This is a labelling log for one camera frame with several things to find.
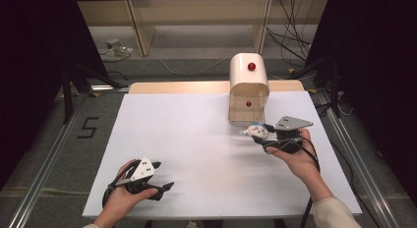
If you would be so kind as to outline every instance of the white tabletop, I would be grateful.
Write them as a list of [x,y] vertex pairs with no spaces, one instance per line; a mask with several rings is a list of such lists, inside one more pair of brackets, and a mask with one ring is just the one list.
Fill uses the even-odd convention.
[[[160,201],[129,214],[141,219],[283,218],[303,214],[309,194],[286,164],[230,126],[228,93],[126,94],[83,216],[100,214],[101,199],[120,166],[149,157],[162,164],[149,183],[175,182]],[[309,127],[322,175],[352,213],[361,213],[306,91],[271,92],[265,110],[274,125],[287,115]]]

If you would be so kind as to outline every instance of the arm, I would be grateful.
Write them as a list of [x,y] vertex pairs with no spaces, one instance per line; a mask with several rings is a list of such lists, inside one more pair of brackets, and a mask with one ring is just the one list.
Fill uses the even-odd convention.
[[[133,161],[134,160],[131,160],[123,165],[119,169],[118,174]],[[148,189],[139,194],[132,195],[126,190],[125,187],[118,187],[113,191],[113,193],[111,193],[103,211],[98,215],[94,223],[86,226],[86,228],[111,228],[117,223],[117,221],[129,214],[138,202],[146,200],[156,193],[157,189]]]
[[[306,129],[299,129],[303,139],[303,146],[312,154],[315,154],[310,133]],[[315,161],[303,150],[289,154],[274,147],[268,147],[267,151],[282,159],[291,172],[300,178],[306,185],[310,197],[314,203],[313,214],[318,227],[360,227],[352,216],[347,206],[335,198],[328,185],[323,180]]]

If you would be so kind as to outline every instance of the hand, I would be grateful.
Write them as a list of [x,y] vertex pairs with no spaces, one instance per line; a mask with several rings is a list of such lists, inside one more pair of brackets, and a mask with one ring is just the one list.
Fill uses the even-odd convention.
[[[311,141],[309,131],[307,129],[299,129],[298,131],[303,138],[303,147],[316,156],[313,146],[309,143]],[[290,154],[275,147],[267,147],[267,151],[282,159],[291,172],[301,179],[309,190],[313,202],[333,197],[331,190],[320,175],[316,162],[305,151],[299,150]]]
[[[135,160],[131,160],[123,165],[117,175],[119,175],[130,163]],[[146,200],[157,193],[157,189],[144,190],[136,195],[130,194],[125,187],[117,187],[110,195],[107,203],[104,206],[104,210],[95,219],[94,224],[101,227],[113,227],[117,221],[124,218],[132,208],[140,201]]]
[[[303,138],[302,145],[314,156],[316,156],[313,150],[313,146],[308,142],[311,141],[309,131],[303,128],[300,128],[298,131]],[[302,181],[304,181],[306,177],[312,176],[312,174],[319,173],[319,170],[316,167],[316,162],[303,150],[299,150],[293,154],[290,154],[276,149],[275,147],[267,147],[267,151],[282,159],[288,165],[291,172]]]

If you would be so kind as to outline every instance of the person's left hand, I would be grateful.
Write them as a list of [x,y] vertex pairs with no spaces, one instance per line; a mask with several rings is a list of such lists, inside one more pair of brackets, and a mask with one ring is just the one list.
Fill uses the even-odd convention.
[[[130,160],[123,165],[117,175],[119,175],[130,163]],[[146,200],[157,193],[157,189],[147,189],[138,194],[130,194],[125,187],[117,187],[108,198],[104,210],[95,219],[94,224],[101,227],[113,227],[117,221],[124,218],[132,208],[140,201]]]

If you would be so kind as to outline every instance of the sleeve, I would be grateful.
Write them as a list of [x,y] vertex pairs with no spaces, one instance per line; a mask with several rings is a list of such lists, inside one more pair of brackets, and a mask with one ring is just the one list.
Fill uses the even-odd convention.
[[313,204],[313,215],[320,228],[361,227],[353,218],[346,204],[336,197],[320,200]]
[[94,225],[94,224],[90,224],[90,225],[85,226],[84,228],[101,228],[101,227]]

